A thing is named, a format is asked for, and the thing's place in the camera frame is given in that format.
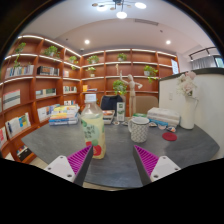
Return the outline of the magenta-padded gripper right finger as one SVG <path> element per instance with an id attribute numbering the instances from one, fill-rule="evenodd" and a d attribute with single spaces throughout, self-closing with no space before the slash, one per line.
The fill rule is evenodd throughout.
<path id="1" fill-rule="evenodd" d="M 133 156 L 143 186 L 180 170 L 167 156 L 158 157 L 137 145 L 133 147 Z"/>

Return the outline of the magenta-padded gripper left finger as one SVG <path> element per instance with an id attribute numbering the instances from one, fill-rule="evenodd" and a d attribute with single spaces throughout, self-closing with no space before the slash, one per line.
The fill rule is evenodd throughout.
<path id="1" fill-rule="evenodd" d="M 68 157 L 58 156 L 45 168 L 45 171 L 82 186 L 92 156 L 93 146 L 89 145 Z"/>

